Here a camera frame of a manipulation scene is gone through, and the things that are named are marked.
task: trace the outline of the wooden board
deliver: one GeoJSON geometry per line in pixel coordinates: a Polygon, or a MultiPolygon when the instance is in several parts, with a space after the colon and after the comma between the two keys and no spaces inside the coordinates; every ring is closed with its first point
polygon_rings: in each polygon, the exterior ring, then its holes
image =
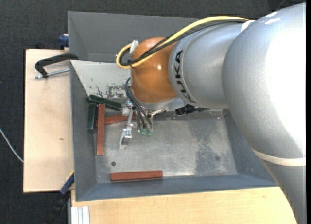
{"type": "MultiPolygon", "coordinates": [[[[73,170],[69,73],[34,79],[38,60],[68,50],[26,51],[24,192],[60,190],[73,170]]],[[[52,72],[69,61],[44,67],[52,72]]]]}
{"type": "Polygon", "coordinates": [[[296,224],[279,187],[76,202],[91,224],[296,224]]]}

